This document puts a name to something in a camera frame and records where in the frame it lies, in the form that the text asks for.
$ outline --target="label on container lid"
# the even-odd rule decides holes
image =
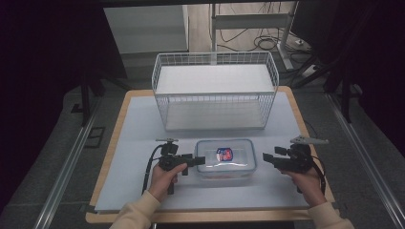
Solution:
[[[218,148],[217,150],[218,161],[232,161],[233,153],[230,148]]]

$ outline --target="metal rail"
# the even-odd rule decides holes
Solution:
[[[56,182],[54,183],[53,188],[50,191],[47,200],[45,201],[41,213],[36,220],[36,223],[33,227],[34,229],[47,229],[50,227],[53,216],[72,176],[72,172],[80,156],[81,150],[83,149],[84,143],[86,142],[87,135],[92,129],[100,102],[101,98],[95,97],[91,116],[87,124],[80,129],[80,133],[77,136],[75,144],[72,150],[69,152],[68,157],[66,158],[65,163],[63,164],[62,169],[59,172]]]
[[[340,105],[337,99],[330,94],[326,95],[327,99],[329,100],[334,113],[337,116],[341,126],[343,127],[343,131],[347,135],[349,141],[354,148],[360,162],[362,163],[364,170],[366,171],[367,175],[369,176],[370,181],[372,182],[374,189],[379,194],[384,206],[386,207],[388,214],[390,215],[391,219],[393,220],[396,228],[403,229],[405,227],[405,215],[402,211],[402,207],[396,197],[394,196],[391,188],[385,182],[382,175],[378,172],[375,164],[373,163],[372,158],[370,157],[369,153],[367,152],[366,147],[363,145],[361,139],[357,135],[354,127],[348,123],[344,116],[340,113]]]

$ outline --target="wire grid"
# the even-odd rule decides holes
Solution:
[[[210,115],[217,118],[217,116],[230,115],[230,113],[245,113],[245,115],[248,115],[251,111],[243,111],[237,106],[237,104],[256,102],[258,103],[258,109],[260,110],[260,125],[255,127],[265,128],[279,85],[279,75],[270,52],[161,53],[156,60],[152,76],[152,87],[155,92],[158,87],[162,66],[236,64],[265,64],[275,92],[272,94],[155,94],[164,126],[167,127],[168,125],[169,108],[170,105],[173,104],[183,104],[184,106],[181,108],[186,110],[190,109],[190,107],[186,107],[187,104],[191,105],[192,103],[198,103],[199,109],[202,109],[201,115],[206,115],[203,114],[203,111],[206,111],[207,109],[210,110]],[[219,126],[216,126],[216,129],[221,129],[221,123]]]

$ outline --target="floor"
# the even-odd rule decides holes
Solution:
[[[221,12],[278,12],[278,3],[257,4],[222,4]],[[281,4],[280,11],[287,11],[288,4]],[[209,6],[189,6],[190,15],[190,48],[191,52],[209,52],[210,37],[208,29]],[[224,40],[232,39],[242,31],[223,31]],[[260,34],[270,33],[277,36],[277,30],[248,30],[229,42],[224,42],[218,32],[218,44],[233,50],[246,51],[254,48],[253,41]],[[288,44],[289,51],[295,53],[291,56],[296,68],[307,59],[305,53],[309,46],[298,46],[297,38],[291,36]],[[219,51],[229,51],[228,48],[219,47]],[[271,50],[274,61],[280,72],[280,85],[290,85],[292,80],[300,80],[301,76],[287,73],[276,50]],[[122,56],[128,79],[124,83],[136,89],[150,89],[150,76],[153,64],[137,65],[138,56]],[[142,56],[153,60],[153,56]],[[335,110],[330,104],[328,95],[322,90],[326,75],[309,83],[303,88],[293,90],[300,112],[306,121],[309,133],[313,137],[330,140],[330,145],[316,146],[319,157],[324,160],[328,169],[328,180],[337,201],[337,207],[342,217],[350,219],[355,228],[397,228],[388,214],[381,195],[376,191],[370,175],[364,169],[363,160],[356,153],[350,138],[344,130]],[[77,159],[66,190],[63,192],[60,203],[54,216],[47,225],[49,228],[109,228],[110,224],[90,224],[85,221],[85,209],[89,204],[96,185],[96,179],[109,144],[109,138],[115,127],[115,120],[125,91],[103,80],[106,94],[101,98],[93,127],[104,129],[103,138],[97,145],[96,140],[89,138]],[[333,94],[338,98],[339,91]],[[32,166],[25,180],[14,194],[9,205],[0,218],[0,228],[33,228],[44,203],[53,188],[60,168],[63,166],[72,146],[81,131],[81,114],[72,113],[72,107],[81,103],[80,90],[74,89],[65,95],[64,109],[55,126],[51,137],[43,148],[38,160]],[[358,105],[356,98],[351,101],[352,126],[362,140],[364,148],[368,151],[379,174],[384,178],[389,190],[392,191],[400,206],[405,204],[405,160],[394,145],[385,137],[373,122],[367,117]],[[158,225],[158,228],[180,228],[179,225]],[[196,225],[182,224],[183,227],[196,227]],[[310,220],[294,221],[283,225],[273,225],[270,222],[230,225],[232,228],[313,228]],[[209,228],[224,228],[223,224],[207,226]]]

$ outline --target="white wire basket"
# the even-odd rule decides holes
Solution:
[[[161,53],[152,75],[166,131],[264,129],[278,85],[270,52]]]

